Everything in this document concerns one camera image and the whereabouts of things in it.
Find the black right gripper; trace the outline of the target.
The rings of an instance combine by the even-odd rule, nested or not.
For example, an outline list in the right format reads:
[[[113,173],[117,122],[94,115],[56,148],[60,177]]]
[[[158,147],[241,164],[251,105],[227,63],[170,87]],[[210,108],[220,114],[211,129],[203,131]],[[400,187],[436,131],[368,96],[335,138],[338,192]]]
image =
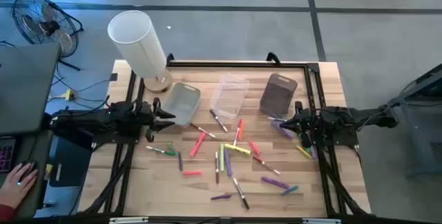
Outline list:
[[[314,111],[303,110],[302,102],[295,101],[295,114],[290,120],[279,124],[279,127],[297,133],[303,148],[311,147],[311,140],[308,131],[318,128],[318,116]]]

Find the light grey plastic bin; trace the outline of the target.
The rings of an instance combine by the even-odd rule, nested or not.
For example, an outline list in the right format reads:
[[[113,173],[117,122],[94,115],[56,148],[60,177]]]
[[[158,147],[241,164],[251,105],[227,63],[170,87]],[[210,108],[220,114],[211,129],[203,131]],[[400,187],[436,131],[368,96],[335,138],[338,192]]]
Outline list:
[[[199,89],[177,82],[162,103],[162,109],[175,116],[173,121],[176,125],[186,127],[199,107],[200,97]]]

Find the dark green highlighter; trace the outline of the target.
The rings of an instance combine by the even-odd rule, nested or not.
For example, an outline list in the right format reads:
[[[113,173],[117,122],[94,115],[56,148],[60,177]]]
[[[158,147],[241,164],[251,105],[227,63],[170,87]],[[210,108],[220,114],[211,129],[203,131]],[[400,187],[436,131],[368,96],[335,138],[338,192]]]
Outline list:
[[[305,132],[302,132],[298,135],[298,137],[300,139],[300,143],[301,143],[303,149],[305,149],[306,151],[310,151],[311,141],[310,141],[309,135]]]

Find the slim yellow highlighter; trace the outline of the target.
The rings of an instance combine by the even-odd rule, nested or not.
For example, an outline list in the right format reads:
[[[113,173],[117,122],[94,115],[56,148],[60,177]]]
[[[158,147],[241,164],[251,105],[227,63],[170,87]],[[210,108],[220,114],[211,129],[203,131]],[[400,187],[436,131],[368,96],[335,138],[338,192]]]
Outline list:
[[[309,158],[309,159],[312,159],[312,156],[311,156],[311,154],[306,150],[306,149],[304,149],[303,147],[301,147],[301,146],[299,146],[299,145],[296,145],[296,148],[304,155],[304,156],[306,156],[307,158]]]

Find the brown cap thin marker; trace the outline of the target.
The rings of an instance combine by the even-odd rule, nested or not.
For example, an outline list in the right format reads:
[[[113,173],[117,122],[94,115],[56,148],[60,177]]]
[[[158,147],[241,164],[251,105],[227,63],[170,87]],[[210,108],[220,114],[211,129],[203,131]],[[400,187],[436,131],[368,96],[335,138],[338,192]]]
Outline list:
[[[205,133],[205,134],[211,136],[212,138],[216,138],[216,136],[215,136],[214,134],[212,134],[212,133],[210,133],[210,132],[204,130],[202,127],[199,127],[199,126],[197,126],[196,124],[194,124],[194,123],[190,123],[190,125],[191,125],[192,127],[195,127],[196,129],[198,129],[199,131],[201,131],[201,132],[203,132],[203,133]]]

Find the large pink highlighter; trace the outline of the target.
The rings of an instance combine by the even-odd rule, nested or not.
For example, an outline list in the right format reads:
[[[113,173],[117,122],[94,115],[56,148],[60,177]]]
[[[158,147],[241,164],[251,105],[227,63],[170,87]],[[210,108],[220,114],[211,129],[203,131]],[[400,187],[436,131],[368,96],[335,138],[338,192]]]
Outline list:
[[[190,152],[190,157],[194,157],[195,154],[198,152],[198,149],[200,147],[200,145],[202,144],[204,138],[206,136],[206,133],[202,132],[198,138],[198,141],[195,143],[195,145],[193,146],[191,152]]]

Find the red cap thin marker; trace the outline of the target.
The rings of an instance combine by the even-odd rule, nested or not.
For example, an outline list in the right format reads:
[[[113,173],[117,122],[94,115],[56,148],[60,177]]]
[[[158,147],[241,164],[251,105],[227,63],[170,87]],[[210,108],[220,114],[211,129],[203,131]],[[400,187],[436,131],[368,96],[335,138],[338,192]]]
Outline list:
[[[253,156],[253,159],[260,163],[262,166],[266,167],[268,170],[272,171],[273,173],[277,174],[277,175],[281,175],[281,173],[277,170],[274,169],[273,167],[271,167],[270,165],[268,165],[265,161],[261,160],[259,157],[257,156]]]

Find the large yellow highlighter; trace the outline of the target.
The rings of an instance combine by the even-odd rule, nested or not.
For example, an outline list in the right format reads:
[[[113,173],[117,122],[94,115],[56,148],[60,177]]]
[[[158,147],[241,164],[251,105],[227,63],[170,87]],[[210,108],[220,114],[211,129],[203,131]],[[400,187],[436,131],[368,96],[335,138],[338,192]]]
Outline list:
[[[231,149],[231,150],[235,150],[235,151],[238,151],[238,152],[240,152],[240,153],[243,153],[243,154],[247,154],[247,155],[250,155],[251,154],[251,151],[250,150],[248,150],[248,149],[243,149],[243,148],[241,148],[241,147],[237,147],[237,146],[233,146],[232,144],[224,144],[224,147],[225,148],[227,148],[227,149]]]

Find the clear plastic bin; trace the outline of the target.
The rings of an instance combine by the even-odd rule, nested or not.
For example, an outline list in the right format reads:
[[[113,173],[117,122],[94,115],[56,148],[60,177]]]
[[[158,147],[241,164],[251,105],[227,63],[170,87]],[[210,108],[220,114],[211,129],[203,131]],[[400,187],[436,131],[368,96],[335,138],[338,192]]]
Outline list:
[[[249,80],[238,75],[225,73],[222,75],[210,100],[211,110],[214,110],[216,115],[228,119],[236,118],[249,86]]]

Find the black cap thin marker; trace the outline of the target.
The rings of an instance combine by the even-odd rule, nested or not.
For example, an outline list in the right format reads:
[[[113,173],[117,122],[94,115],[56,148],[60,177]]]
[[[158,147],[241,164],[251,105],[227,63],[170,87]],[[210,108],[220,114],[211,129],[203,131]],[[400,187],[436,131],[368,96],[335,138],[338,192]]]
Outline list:
[[[242,191],[242,189],[241,189],[237,179],[236,178],[232,178],[232,180],[233,180],[233,183],[234,183],[234,185],[235,185],[235,187],[236,187],[236,189],[237,189],[237,191],[238,191],[238,193],[239,193],[239,195],[241,197],[242,202],[244,203],[244,206],[246,207],[247,210],[249,210],[250,206],[249,206],[249,204],[248,204],[248,202],[247,202],[247,200],[245,198],[245,195],[244,195],[244,193],[243,193],[243,191]]]

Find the person's forearm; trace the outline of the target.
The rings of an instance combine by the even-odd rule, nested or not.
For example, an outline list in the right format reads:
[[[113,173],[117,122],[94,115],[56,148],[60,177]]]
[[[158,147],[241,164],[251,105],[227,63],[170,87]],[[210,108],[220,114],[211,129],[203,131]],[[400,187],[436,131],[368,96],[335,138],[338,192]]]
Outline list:
[[[0,204],[0,222],[9,221],[15,215],[15,208]]]

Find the dark grey plastic bin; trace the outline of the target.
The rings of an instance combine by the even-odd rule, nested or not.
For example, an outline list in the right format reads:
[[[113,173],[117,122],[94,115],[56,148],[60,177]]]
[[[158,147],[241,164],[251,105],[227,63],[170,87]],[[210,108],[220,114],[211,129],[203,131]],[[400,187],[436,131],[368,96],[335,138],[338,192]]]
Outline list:
[[[297,86],[296,80],[277,73],[271,74],[260,99],[260,111],[272,117],[288,114]]]

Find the white shade table lamp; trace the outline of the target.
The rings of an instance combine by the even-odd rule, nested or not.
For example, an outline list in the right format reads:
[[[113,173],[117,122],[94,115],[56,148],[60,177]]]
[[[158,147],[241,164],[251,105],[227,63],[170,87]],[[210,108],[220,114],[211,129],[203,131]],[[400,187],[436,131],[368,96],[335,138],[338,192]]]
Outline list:
[[[108,36],[150,92],[164,93],[170,88],[172,77],[166,69],[167,56],[145,12],[119,13],[108,24]]]

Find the grey computer monitor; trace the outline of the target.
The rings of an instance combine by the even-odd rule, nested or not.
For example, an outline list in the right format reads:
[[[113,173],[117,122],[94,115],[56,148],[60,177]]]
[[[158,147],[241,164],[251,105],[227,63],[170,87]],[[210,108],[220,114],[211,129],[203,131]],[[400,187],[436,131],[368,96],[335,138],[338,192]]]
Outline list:
[[[60,50],[57,44],[0,46],[0,136],[39,129]]]

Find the person's hand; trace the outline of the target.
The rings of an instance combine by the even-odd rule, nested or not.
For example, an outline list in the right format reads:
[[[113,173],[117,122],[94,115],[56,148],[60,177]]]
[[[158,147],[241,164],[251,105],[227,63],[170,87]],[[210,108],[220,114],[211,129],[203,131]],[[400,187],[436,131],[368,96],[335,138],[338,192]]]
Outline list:
[[[20,185],[17,184],[18,180],[29,166],[30,164],[18,164],[6,176],[3,185],[0,187],[0,204],[9,205],[15,209],[20,205],[37,180],[38,170],[35,169],[21,182]]]

